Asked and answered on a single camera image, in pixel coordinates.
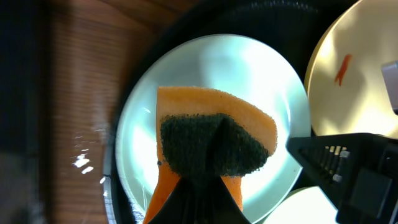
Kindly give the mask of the yellow plate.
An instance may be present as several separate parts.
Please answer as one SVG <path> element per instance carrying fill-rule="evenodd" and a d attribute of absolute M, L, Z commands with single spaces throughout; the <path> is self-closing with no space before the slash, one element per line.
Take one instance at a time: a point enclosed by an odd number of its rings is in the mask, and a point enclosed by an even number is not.
<path fill-rule="evenodd" d="M 352 59 L 341 86 L 335 77 L 346 54 Z M 317 135 L 374 133 L 397 137 L 397 114 L 382 66 L 397 60 L 397 0 L 354 3 L 326 30 L 305 74 L 312 128 Z"/>

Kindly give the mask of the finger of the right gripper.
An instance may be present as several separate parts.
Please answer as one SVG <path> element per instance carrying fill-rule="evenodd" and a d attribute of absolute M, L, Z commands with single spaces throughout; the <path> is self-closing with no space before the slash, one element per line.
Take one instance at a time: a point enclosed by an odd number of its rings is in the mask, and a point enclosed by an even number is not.
<path fill-rule="evenodd" d="M 397 140 L 354 133 L 290 138 L 290 155 L 337 209 L 337 223 L 397 224 Z"/>

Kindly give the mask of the mint plate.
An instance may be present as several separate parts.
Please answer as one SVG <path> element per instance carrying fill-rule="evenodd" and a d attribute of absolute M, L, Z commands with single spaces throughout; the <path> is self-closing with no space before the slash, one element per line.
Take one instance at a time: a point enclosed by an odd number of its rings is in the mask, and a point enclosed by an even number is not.
<path fill-rule="evenodd" d="M 336 224 L 336 208 L 321 188 L 294 190 L 263 221 L 263 224 Z"/>
<path fill-rule="evenodd" d="M 288 138 L 311 133 L 306 92 L 282 52 L 249 37 L 208 35 L 179 45 L 144 70 L 124 104 L 115 137 L 119 179 L 138 223 L 143 222 L 159 175 L 155 137 L 159 86 L 214 88 L 272 116 L 278 130 L 276 152 L 242 181 L 246 218 L 257 223 L 268 216 L 302 171 L 286 150 Z"/>

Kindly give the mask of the ketchup stain on yellow plate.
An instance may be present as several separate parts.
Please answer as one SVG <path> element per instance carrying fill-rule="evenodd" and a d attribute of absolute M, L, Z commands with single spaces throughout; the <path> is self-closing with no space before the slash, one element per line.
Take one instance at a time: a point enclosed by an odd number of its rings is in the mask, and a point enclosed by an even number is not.
<path fill-rule="evenodd" d="M 341 86 L 341 84 L 343 82 L 344 75 L 345 75 L 345 73 L 346 73 L 346 71 L 348 69 L 348 66 L 349 66 L 349 63 L 350 63 L 351 59 L 352 59 L 352 55 L 351 54 L 346 54 L 344 59 L 343 59 L 343 61 L 342 61 L 341 67 L 338 70 L 338 73 L 336 74 L 335 83 L 337 83 L 339 86 Z"/>

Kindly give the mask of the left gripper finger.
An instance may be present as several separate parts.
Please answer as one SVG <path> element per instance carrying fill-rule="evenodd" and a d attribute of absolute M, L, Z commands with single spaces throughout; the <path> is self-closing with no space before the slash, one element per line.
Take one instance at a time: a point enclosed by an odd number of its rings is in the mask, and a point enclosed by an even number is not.
<path fill-rule="evenodd" d="M 224 177 L 250 173 L 249 134 L 231 118 L 167 118 L 149 223 L 247 223 Z"/>

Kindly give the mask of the orange green sponge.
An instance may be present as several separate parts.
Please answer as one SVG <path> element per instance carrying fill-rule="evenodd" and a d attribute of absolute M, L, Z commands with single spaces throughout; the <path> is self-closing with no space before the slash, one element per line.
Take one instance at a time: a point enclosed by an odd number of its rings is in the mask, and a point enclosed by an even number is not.
<path fill-rule="evenodd" d="M 275 121 L 229 93 L 157 90 L 159 177 L 145 223 L 247 223 L 241 182 L 277 147 Z"/>

